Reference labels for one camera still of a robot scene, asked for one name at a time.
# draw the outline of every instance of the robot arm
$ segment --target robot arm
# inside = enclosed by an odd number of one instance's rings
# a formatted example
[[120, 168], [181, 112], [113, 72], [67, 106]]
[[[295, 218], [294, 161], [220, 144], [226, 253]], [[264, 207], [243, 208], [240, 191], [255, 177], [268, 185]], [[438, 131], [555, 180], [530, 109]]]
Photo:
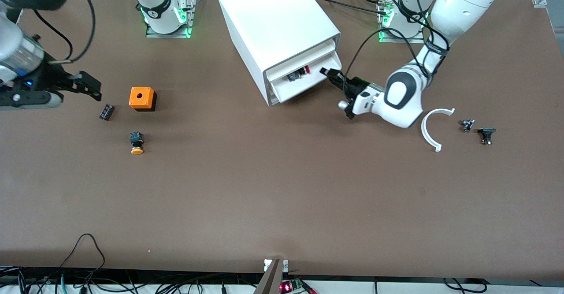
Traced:
[[347, 95], [349, 101], [339, 103], [340, 109], [350, 119], [354, 115], [372, 112], [398, 127], [413, 125], [423, 113], [421, 93], [431, 83], [448, 47], [480, 19], [493, 1], [437, 0], [431, 19], [433, 28], [442, 35], [435, 33], [429, 36], [417, 57], [393, 72], [385, 87], [368, 83], [360, 89], [358, 87], [366, 81], [358, 77], [348, 79], [338, 71], [322, 70], [333, 85], [344, 85], [344, 90], [352, 91]]
[[153, 31], [167, 34], [186, 23], [186, 0], [137, 0]]
[[[44, 51], [38, 38], [23, 33], [6, 17], [6, 10], [53, 11], [66, 0], [0, 0], [0, 110], [54, 108], [60, 91], [84, 93], [101, 100], [101, 83], [81, 71], [67, 73]], [[172, 33], [186, 23], [186, 0], [138, 0], [145, 21], [157, 33]]]

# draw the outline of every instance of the brown table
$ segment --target brown table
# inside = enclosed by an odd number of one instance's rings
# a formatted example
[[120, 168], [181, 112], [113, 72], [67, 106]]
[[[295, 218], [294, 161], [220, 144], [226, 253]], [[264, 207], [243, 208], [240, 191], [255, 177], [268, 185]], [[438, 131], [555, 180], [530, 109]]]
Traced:
[[[281, 257], [302, 274], [564, 280], [564, 61], [531, 0], [497, 0], [423, 94], [427, 111], [456, 108], [429, 119], [440, 153], [419, 122], [349, 121], [328, 82], [268, 108], [217, 0], [185, 40], [145, 39], [134, 0], [93, 2], [95, 41], [67, 69], [99, 79], [103, 102], [69, 93], [57, 109], [0, 113], [0, 264], [58, 266], [91, 232], [109, 268], [260, 272]], [[346, 66], [374, 15], [320, 5]], [[85, 0], [44, 15], [82, 48]], [[32, 13], [21, 25], [64, 57]], [[410, 59], [374, 39], [351, 73], [383, 84]], [[156, 112], [127, 106], [132, 86], [159, 93]], [[109, 122], [105, 103], [117, 105]], [[461, 119], [497, 128], [494, 144]], [[99, 258], [84, 242], [69, 263]]]

